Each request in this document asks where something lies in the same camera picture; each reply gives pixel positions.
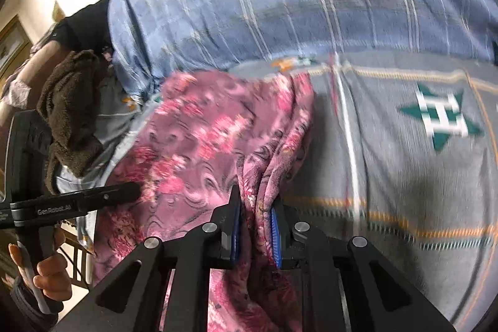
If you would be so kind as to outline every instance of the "black sleeve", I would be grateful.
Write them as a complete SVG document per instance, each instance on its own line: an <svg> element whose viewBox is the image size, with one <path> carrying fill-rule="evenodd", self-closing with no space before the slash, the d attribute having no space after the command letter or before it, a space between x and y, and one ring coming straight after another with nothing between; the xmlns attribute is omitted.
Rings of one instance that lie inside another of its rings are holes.
<svg viewBox="0 0 498 332"><path fill-rule="evenodd" d="M99 0L65 17L55 26L49 40L55 40L71 51L91 49L95 54L101 54L103 49L111 47L108 8L109 0Z"/></svg>
<svg viewBox="0 0 498 332"><path fill-rule="evenodd" d="M58 314L45 315L40 312L33 293L24 285L21 277L16 279L11 297L31 328L29 332L47 332L57 323Z"/></svg>

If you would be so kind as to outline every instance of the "embroidered logo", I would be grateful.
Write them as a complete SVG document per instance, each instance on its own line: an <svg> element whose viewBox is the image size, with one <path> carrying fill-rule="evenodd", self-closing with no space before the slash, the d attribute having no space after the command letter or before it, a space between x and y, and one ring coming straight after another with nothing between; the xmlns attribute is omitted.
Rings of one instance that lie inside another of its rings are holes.
<svg viewBox="0 0 498 332"><path fill-rule="evenodd" d="M422 84L418 85L417 104L401 107L399 111L422 121L434 150L441 151L451 136L481 135L482 130L462 113L464 92L438 96Z"/></svg>

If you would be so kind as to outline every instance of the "metal screw head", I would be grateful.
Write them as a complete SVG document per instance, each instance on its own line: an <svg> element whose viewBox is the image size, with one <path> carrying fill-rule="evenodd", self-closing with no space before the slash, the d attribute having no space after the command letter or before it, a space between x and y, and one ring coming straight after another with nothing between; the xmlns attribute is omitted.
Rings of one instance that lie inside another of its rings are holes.
<svg viewBox="0 0 498 332"><path fill-rule="evenodd" d="M143 244L147 249L154 249L159 246L159 239L154 237L147 238Z"/></svg>
<svg viewBox="0 0 498 332"><path fill-rule="evenodd" d="M202 226L202 230L206 233L214 232L218 229L218 226L214 222L206 222Z"/></svg>
<svg viewBox="0 0 498 332"><path fill-rule="evenodd" d="M362 236L356 236L353 238L353 245L357 248L365 248L365 246L367 246L367 240Z"/></svg>
<svg viewBox="0 0 498 332"><path fill-rule="evenodd" d="M304 221L300 221L294 224L294 228L296 229L297 232L306 232L309 231L310 224Z"/></svg>

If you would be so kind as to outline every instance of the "picture frame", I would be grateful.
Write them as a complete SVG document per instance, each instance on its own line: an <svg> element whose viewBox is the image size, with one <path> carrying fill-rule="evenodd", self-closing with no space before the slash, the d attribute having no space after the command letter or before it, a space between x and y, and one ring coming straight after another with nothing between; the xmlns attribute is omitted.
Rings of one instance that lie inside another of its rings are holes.
<svg viewBox="0 0 498 332"><path fill-rule="evenodd" d="M14 16L0 32L0 77L28 44L31 42L19 18Z"/></svg>

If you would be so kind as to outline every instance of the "gray patterned fabric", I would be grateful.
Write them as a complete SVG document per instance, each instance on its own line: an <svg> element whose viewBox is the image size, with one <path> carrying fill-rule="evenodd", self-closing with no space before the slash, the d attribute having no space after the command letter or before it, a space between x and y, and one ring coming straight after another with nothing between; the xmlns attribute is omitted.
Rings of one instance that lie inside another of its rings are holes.
<svg viewBox="0 0 498 332"><path fill-rule="evenodd" d="M472 330L498 293L498 68L362 52L300 69L317 93L313 141L285 202L331 236L364 235L459 332Z"/></svg>
<svg viewBox="0 0 498 332"><path fill-rule="evenodd" d="M61 193L104 186L110 173L133 146L140 130L159 103L152 98L141 108L136 106L136 109L131 110L129 97L113 75L101 83L100 92L100 113L96 119L94 135L102 143L104 150L80 178L66 167L60 166L55 181ZM79 243L92 251L96 211L86 217L77 218L76 223Z"/></svg>

